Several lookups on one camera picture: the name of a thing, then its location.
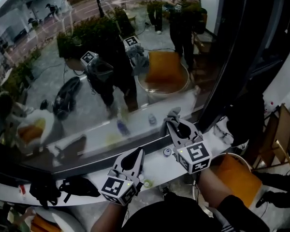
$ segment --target human hand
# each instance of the human hand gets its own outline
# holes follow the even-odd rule
[[[33,207],[29,207],[26,212],[25,212],[25,215],[27,216],[34,216],[35,215],[35,210]]]

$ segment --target wooden chair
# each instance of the wooden chair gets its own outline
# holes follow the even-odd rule
[[[258,150],[259,155],[255,164],[253,164],[254,168],[258,168],[261,161],[265,164],[265,167],[261,167],[262,169],[287,163],[290,164],[290,157],[288,155],[290,145],[290,112],[284,104],[278,107],[278,111],[278,117],[275,115],[275,112],[271,113],[269,117],[269,122]],[[280,163],[272,165],[275,156]]]

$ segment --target chair leg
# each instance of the chair leg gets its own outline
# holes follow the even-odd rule
[[[268,167],[262,167],[262,168],[254,168],[252,169],[251,171],[257,171],[257,170],[260,170],[260,169],[270,169],[270,168],[274,168],[274,167],[278,167],[278,166],[282,166],[282,165],[286,165],[286,164],[289,164],[289,162],[283,162],[283,163],[280,163],[280,164],[276,164],[276,165],[273,165],[273,166],[268,166]]]
[[[289,164],[290,164],[290,157],[289,157],[288,153],[283,149],[283,147],[280,145],[280,143],[279,143],[278,140],[276,140],[275,143],[278,145],[278,148],[279,148],[279,149],[284,153],[284,155],[285,155],[287,161],[288,161]]]

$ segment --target white countertop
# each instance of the white countertop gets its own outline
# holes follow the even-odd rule
[[[174,95],[166,100],[159,101],[154,104],[146,104],[140,107],[139,110],[128,114],[128,119],[125,123],[130,131],[128,136],[120,133],[117,128],[117,118],[113,118],[89,130],[81,131],[49,144],[47,148],[54,155],[51,165],[43,165],[43,162],[41,162],[43,161],[43,158],[39,160],[39,156],[24,162],[24,164],[35,167],[37,166],[37,161],[39,161],[38,166],[42,167],[46,171],[58,171],[65,169],[66,167],[56,159],[59,154],[56,147],[64,149],[66,145],[82,135],[86,136],[86,142],[84,144],[84,148],[78,149],[79,152],[77,155],[79,156],[79,160],[86,161],[86,159],[89,159],[88,161],[90,161],[90,158],[95,155],[114,150],[122,145],[126,145],[127,143],[131,143],[153,133],[159,132],[164,118],[167,117],[168,112],[172,108],[181,107],[181,118],[191,118],[191,114],[193,112],[203,108],[203,104],[205,103],[207,96],[208,94],[202,94],[197,97],[195,95],[195,91],[191,89]],[[156,125],[149,124],[148,116],[150,114],[155,116],[157,120]]]
[[[203,135],[203,140],[207,142],[213,156],[220,154],[221,152],[230,147],[230,145],[226,145],[213,134],[213,128]],[[152,187],[171,181],[186,173],[186,170],[180,165],[180,163],[175,160],[174,156],[171,155],[169,157],[165,157],[162,151],[163,149],[160,149],[145,156],[144,172],[142,173],[142,175],[145,179],[150,180],[153,183]],[[101,189],[109,170],[110,168],[107,168],[94,173],[90,173],[87,175],[87,178],[98,189]],[[57,187],[59,187],[61,184],[62,180],[58,181]],[[20,194],[18,188],[0,184],[0,200],[13,203],[40,205],[39,201],[37,201],[36,198],[34,198],[29,193],[29,189],[30,184],[25,185],[26,194],[22,195]],[[105,201],[105,198],[102,195],[98,198],[72,195],[68,202],[65,203],[63,200],[66,196],[67,194],[65,192],[61,193],[61,197],[58,198],[57,206],[81,205]]]

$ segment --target reflected plant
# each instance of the reflected plant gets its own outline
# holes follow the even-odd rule
[[[26,80],[26,76],[28,76],[31,80],[34,79],[32,75],[32,64],[36,59],[39,58],[40,55],[41,51],[36,47],[32,52],[29,53],[28,57],[24,58],[22,62],[18,63],[17,67],[12,70],[7,81],[3,84],[2,88],[10,93],[14,101],[17,101],[19,95],[21,94],[21,84],[23,83],[25,87],[29,86],[29,83]]]
[[[152,5],[154,7],[161,7],[164,6],[166,10],[162,10],[162,16],[169,19],[170,12],[167,10],[170,6],[174,6],[175,1],[172,1],[172,4],[168,3],[167,1],[157,1],[157,0],[149,0],[149,1],[141,1],[139,2],[140,5]],[[207,11],[201,7],[201,4],[197,0],[180,0],[178,1],[182,5],[182,14],[187,14],[189,17],[191,17],[191,20],[203,20],[200,18],[200,15],[207,14]]]
[[[106,16],[103,18],[94,16],[74,24],[73,34],[70,30],[57,35],[57,44],[59,56],[65,59],[80,59],[86,51],[98,53],[101,57],[108,57],[113,52],[119,51],[125,54],[116,23]]]

